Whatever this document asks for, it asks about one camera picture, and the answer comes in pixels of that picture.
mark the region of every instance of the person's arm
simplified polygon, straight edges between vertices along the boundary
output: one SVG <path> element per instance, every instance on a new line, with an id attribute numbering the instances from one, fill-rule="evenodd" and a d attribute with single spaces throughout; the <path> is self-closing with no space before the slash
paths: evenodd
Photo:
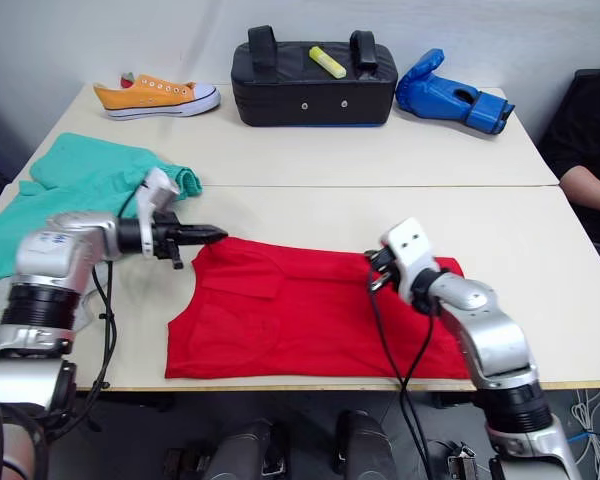
<path id="1" fill-rule="evenodd" d="M 600 180 L 586 167 L 569 169 L 560 178 L 560 187 L 571 203 L 600 210 Z"/>

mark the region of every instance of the shoe sole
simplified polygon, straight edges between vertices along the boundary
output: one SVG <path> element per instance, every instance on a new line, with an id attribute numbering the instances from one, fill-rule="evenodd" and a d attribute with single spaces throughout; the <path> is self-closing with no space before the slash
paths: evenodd
<path id="1" fill-rule="evenodd" d="M 134 118 L 153 117 L 166 115 L 168 117 L 191 117 L 206 112 L 220 104 L 220 92 L 214 88 L 206 97 L 198 98 L 180 105 L 165 105 L 145 108 L 123 108 L 120 110 L 106 110 L 107 115 L 115 120 L 132 120 Z"/>

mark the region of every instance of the green cloth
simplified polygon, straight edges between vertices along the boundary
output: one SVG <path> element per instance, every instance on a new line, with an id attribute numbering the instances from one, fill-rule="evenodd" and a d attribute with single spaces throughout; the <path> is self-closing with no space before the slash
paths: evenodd
<path id="1" fill-rule="evenodd" d="M 73 133 L 59 135 L 49 152 L 31 166 L 35 181 L 21 181 L 20 192 L 0 213 L 0 278 L 14 273 L 20 241 L 43 227 L 48 217 L 80 210 L 117 214 L 153 167 L 178 184 L 179 200 L 202 192 L 191 169 L 164 163 L 147 149 Z M 134 216 L 135 211 L 131 202 L 125 216 Z"/>

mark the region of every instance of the floor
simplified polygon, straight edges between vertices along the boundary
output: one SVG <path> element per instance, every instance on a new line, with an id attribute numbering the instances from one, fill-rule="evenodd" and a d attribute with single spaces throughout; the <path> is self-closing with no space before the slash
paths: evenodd
<path id="1" fill-rule="evenodd" d="M 158 480 L 168 448 L 221 436 L 251 420 L 266 417 L 283 421 L 291 430 L 293 479 L 336 479 L 330 468 L 338 414 L 345 409 L 363 409 L 382 422 L 389 436 L 400 479 L 424 478 L 396 396 L 392 392 L 204 392 L 177 394 L 166 412 L 147 406 L 101 401 L 92 419 L 102 432 L 85 423 L 59 440 L 52 449 L 50 479 Z M 492 450 L 484 433 L 484 415 L 471 406 L 436 409 L 427 394 L 417 394 L 418 412 L 431 455 L 436 460 L 436 478 L 445 474 L 445 451 L 434 440 L 464 441 L 477 454 L 478 464 L 487 466 Z M 562 420 L 567 436 L 581 431 L 569 408 L 571 391 L 550 392 L 554 413 Z M 594 419 L 600 432 L 600 409 Z M 586 440 L 573 443 L 580 455 Z M 594 479 L 591 454 L 580 464 L 584 480 Z M 480 480 L 490 478 L 479 471 Z"/>

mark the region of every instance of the red shirt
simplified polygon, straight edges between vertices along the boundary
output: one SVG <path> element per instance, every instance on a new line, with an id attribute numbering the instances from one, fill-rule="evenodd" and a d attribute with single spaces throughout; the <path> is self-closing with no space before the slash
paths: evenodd
<path id="1" fill-rule="evenodd" d="M 437 261 L 462 273 L 453 259 Z M 227 238 L 204 247 L 193 266 L 193 299 L 169 324 L 167 378 L 393 376 L 362 254 Z M 377 298 L 404 374 L 424 341 L 428 319 L 390 287 Z M 455 339 L 439 322 L 414 376 L 468 378 Z"/>

